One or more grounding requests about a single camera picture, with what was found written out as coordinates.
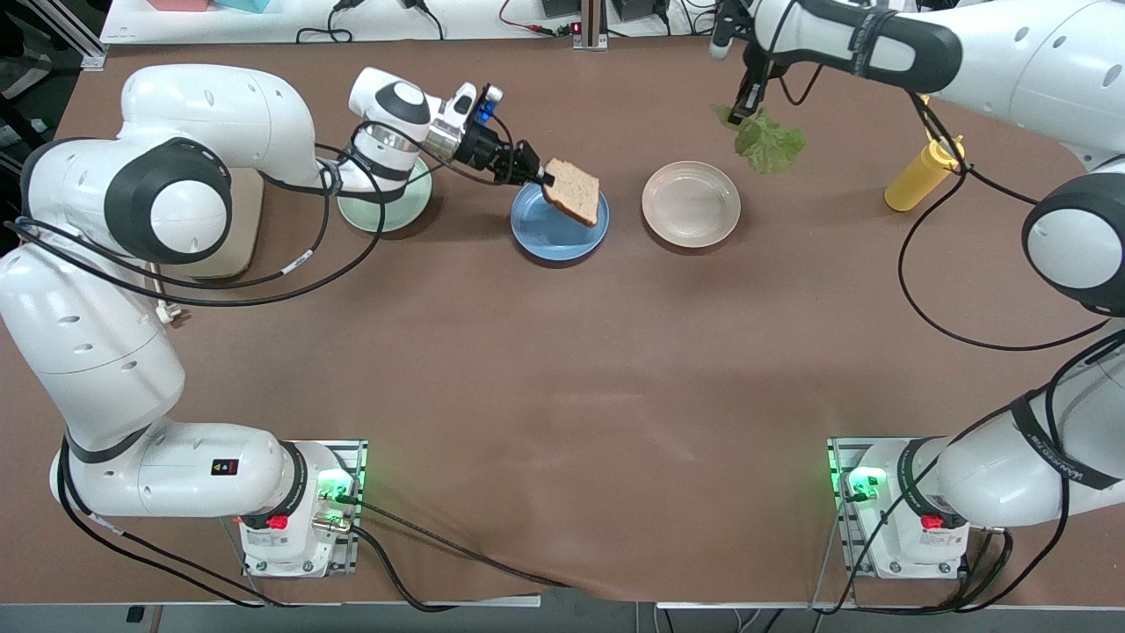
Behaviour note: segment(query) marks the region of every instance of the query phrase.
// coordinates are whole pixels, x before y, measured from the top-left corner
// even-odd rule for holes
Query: green lettuce
[[[727,120],[730,108],[711,106],[722,125],[738,132],[735,135],[735,151],[746,159],[758,173],[778,173],[796,161],[796,154],[804,148],[804,133],[792,127],[777,125],[759,108],[757,114],[735,125]]]

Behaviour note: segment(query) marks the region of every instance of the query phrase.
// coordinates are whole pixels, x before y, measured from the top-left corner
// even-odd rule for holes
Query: pink object
[[[158,11],[206,11],[210,0],[148,0]]]

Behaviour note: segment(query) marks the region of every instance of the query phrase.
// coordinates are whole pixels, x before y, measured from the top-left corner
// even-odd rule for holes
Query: green plate
[[[430,175],[430,165],[422,159],[414,163],[411,179],[422,175],[418,180],[406,186],[403,197],[393,202],[388,202],[387,219],[382,223],[382,232],[389,233],[406,226],[417,219],[425,210],[425,205],[430,202],[430,193],[433,191],[433,177]],[[344,219],[351,221],[357,228],[375,232],[379,228],[379,205],[360,200],[357,198],[336,198],[340,214]]]

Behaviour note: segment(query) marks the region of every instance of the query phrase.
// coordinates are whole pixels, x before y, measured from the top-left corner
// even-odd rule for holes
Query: plate
[[[721,242],[738,225],[742,207],[730,178],[696,161],[662,166],[645,184],[640,202],[652,230],[685,247]]]
[[[422,159],[414,162],[411,171],[411,179],[422,175],[417,181],[411,182],[403,191],[403,197],[395,201],[387,202],[387,219],[382,223],[382,232],[389,233],[406,226],[417,219],[425,205],[430,202],[430,193],[433,191],[433,177],[430,175],[430,165]],[[376,232],[379,229],[379,205],[357,198],[336,198],[336,206],[340,214],[357,228]]]
[[[512,201],[512,233],[531,254],[550,261],[577,259],[594,250],[610,227],[610,202],[597,192],[597,224],[593,227],[555,208],[543,188],[524,184]]]

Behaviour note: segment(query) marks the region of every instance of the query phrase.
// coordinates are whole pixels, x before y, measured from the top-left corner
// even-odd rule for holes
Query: slice of bread
[[[551,159],[544,171],[555,177],[554,184],[543,186],[547,201],[586,226],[596,226],[597,191],[601,187],[597,178],[559,159]]]

